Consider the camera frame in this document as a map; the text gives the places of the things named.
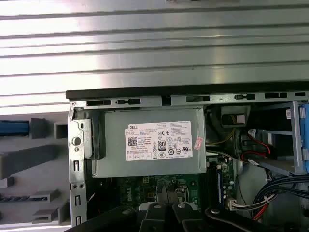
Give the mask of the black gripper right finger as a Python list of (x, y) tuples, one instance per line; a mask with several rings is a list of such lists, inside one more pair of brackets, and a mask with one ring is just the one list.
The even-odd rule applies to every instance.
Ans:
[(169, 203), (184, 232), (267, 232), (268, 227), (244, 216), (219, 208), (203, 212), (180, 202), (174, 187), (169, 187)]

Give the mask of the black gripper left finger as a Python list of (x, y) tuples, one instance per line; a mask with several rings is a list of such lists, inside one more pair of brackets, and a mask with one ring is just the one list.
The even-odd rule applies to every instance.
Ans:
[(70, 228), (71, 232), (163, 232), (168, 195), (165, 185), (156, 187), (156, 201), (142, 203), (138, 210), (119, 206)]

